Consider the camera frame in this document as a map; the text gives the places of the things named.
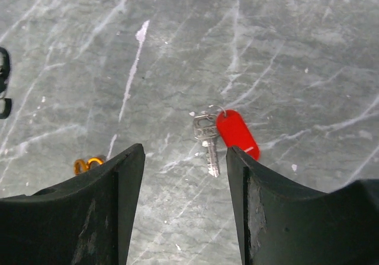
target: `black plastic part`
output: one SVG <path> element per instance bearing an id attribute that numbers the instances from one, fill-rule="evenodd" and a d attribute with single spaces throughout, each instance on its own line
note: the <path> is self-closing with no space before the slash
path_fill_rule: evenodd
<path id="1" fill-rule="evenodd" d="M 0 56 L 3 58 L 3 63 L 0 66 L 0 79 L 3 82 L 7 82 L 10 74 L 11 74 L 11 57 L 6 49 L 0 47 Z"/>
<path id="2" fill-rule="evenodd" d="M 126 264 L 141 145 L 32 196 L 0 199 L 0 264 Z"/>
<path id="3" fill-rule="evenodd" d="M 379 264 L 379 180 L 326 194 L 238 148 L 228 149 L 227 172 L 242 264 Z"/>
<path id="4" fill-rule="evenodd" d="M 12 111 L 12 100 L 3 98 L 7 92 L 9 76 L 11 74 L 11 57 L 6 49 L 0 47 L 0 56 L 3 58 L 2 65 L 0 66 L 0 100 L 4 100 L 4 110 L 0 113 L 0 120 L 9 117 Z"/>
<path id="5" fill-rule="evenodd" d="M 4 98 L 4 99 L 0 99 L 0 100 L 4 100 L 4 109 L 3 109 L 2 113 L 0 113 L 0 120 L 1 120 L 1 119 L 8 118 L 9 115 L 11 114 L 11 111 L 12 111 L 12 99 Z"/>

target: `orange object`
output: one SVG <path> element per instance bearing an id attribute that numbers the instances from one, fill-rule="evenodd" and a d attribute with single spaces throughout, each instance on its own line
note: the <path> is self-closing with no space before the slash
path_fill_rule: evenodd
<path id="1" fill-rule="evenodd" d="M 87 163 L 82 160 L 78 159 L 73 163 L 73 172 L 75 175 L 82 174 L 84 172 L 87 172 L 91 169 L 94 163 L 97 163 L 98 165 L 101 165 L 104 163 L 104 161 L 101 158 L 98 157 L 92 157 L 90 158 Z"/>

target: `red key tag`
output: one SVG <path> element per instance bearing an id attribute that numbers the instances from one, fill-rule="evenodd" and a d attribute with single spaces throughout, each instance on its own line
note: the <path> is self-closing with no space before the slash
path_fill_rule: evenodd
<path id="1" fill-rule="evenodd" d="M 261 152 L 242 116 L 234 110 L 222 111 L 216 120 L 216 126 L 226 146 L 238 146 L 255 160 Z"/>

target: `key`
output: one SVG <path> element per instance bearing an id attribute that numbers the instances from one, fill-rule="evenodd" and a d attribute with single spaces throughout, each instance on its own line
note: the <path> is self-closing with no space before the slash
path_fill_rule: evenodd
<path id="1" fill-rule="evenodd" d="M 220 175 L 219 161 L 216 152 L 216 138 L 219 132 L 216 128 L 215 114 L 206 114 L 194 118 L 195 138 L 201 141 L 201 145 L 207 148 L 207 164 L 209 173 L 215 177 Z"/>

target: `marble surface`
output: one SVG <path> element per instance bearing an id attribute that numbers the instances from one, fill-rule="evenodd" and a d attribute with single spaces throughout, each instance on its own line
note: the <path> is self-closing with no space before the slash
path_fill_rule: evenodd
<path id="1" fill-rule="evenodd" d="M 136 142 L 147 159 L 128 264 L 239 264 L 224 156 L 192 115 L 238 110 L 260 162 L 333 191 L 378 178 L 379 0 L 0 0 L 12 56 L 0 195 Z"/>

